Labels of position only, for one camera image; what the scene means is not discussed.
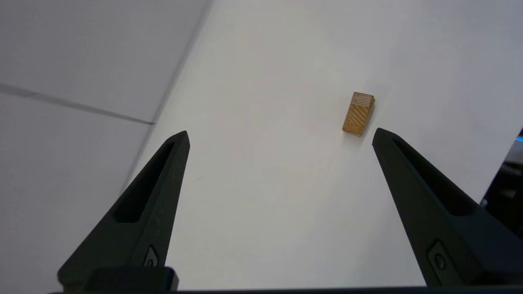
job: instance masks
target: wood grain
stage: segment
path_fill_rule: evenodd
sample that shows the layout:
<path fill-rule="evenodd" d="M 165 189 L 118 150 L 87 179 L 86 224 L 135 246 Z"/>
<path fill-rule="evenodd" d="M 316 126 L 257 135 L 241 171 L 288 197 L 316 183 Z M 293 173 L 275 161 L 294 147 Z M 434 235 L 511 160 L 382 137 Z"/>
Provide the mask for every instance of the wood grain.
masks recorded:
<path fill-rule="evenodd" d="M 363 134 L 374 108 L 374 96 L 354 92 L 342 130 L 357 135 Z"/>

